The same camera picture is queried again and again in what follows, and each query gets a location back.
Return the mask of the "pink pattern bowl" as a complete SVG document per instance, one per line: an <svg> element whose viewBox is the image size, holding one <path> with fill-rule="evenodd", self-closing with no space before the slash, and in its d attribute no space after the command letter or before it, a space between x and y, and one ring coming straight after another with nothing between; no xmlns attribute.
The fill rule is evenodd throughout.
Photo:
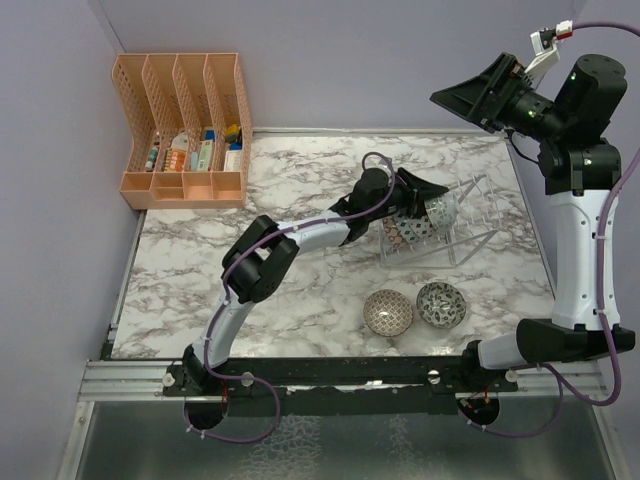
<svg viewBox="0 0 640 480"><path fill-rule="evenodd" d="M434 229L428 216L422 216L415 219L411 218L410 226L415 235L421 240L431 239L432 237L437 235L437 232Z"/></svg>

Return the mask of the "red diamond pattern bowl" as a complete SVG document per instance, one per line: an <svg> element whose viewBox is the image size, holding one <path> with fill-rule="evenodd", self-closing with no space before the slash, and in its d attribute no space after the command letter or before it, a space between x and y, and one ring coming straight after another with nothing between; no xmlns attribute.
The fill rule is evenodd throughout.
<svg viewBox="0 0 640 480"><path fill-rule="evenodd" d="M452 192L447 192L425 203L426 214L438 234L445 234L455 224L459 204Z"/></svg>

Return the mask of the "blue diamond dot bowl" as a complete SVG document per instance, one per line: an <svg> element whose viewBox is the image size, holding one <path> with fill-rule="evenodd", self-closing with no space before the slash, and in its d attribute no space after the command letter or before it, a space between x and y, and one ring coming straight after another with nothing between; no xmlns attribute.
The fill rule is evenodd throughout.
<svg viewBox="0 0 640 480"><path fill-rule="evenodd" d="M410 218L408 218L405 214L398 212L394 216L394 221L397 229L399 230L399 233L408 244L412 245L420 241L420 237L416 234L411 226Z"/></svg>

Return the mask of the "blue triangle pattern bowl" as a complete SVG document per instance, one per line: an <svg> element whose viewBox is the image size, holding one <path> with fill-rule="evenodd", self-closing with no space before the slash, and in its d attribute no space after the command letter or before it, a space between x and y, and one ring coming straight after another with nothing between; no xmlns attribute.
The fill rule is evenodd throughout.
<svg viewBox="0 0 640 480"><path fill-rule="evenodd" d="M405 244L405 238L401 234L395 220L392 217L386 217L381 220L382 227L387 240L394 250L402 248Z"/></svg>

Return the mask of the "black white leaf bowl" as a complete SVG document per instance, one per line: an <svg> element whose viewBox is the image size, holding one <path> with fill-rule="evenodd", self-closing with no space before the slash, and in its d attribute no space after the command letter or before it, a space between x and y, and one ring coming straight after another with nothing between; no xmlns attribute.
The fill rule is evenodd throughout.
<svg viewBox="0 0 640 480"><path fill-rule="evenodd" d="M426 323L439 329L456 327L467 314L463 294L445 282L431 282L423 286L416 297L416 309Z"/></svg>

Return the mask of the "brown lattice pattern bowl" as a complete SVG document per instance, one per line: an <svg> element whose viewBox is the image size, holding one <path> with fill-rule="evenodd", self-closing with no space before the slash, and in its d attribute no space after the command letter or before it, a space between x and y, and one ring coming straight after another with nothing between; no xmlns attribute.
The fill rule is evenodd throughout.
<svg viewBox="0 0 640 480"><path fill-rule="evenodd" d="M395 290L379 290L365 301L363 318L374 333L384 337L403 334L413 323L411 302Z"/></svg>

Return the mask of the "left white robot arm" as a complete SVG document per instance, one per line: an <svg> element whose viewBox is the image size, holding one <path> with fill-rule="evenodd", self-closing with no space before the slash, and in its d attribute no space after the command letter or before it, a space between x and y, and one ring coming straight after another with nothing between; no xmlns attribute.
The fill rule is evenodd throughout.
<svg viewBox="0 0 640 480"><path fill-rule="evenodd" d="M186 382L206 395L220 385L218 368L250 311L280 286L294 260L306 253L341 247L363 236L379 219L403 213L426 215L426 204L449 192L404 168L366 168L347 195L321 214L295 222L257 217L223 257L222 292L202 337L183 354Z"/></svg>

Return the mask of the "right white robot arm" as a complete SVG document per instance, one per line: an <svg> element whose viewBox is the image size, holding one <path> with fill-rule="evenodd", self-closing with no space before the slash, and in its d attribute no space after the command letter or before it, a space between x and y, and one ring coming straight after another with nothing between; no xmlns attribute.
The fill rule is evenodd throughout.
<svg viewBox="0 0 640 480"><path fill-rule="evenodd" d="M615 217L621 156L603 136L627 90L617 60L586 54L556 98L531 86L523 65L502 53L479 75L436 91L439 107L494 133L505 128L539 144L538 166L556 220L555 303L547 318L526 318L514 332L468 344L461 383L481 391L496 371L545 362L615 357L636 345L621 327L608 234Z"/></svg>

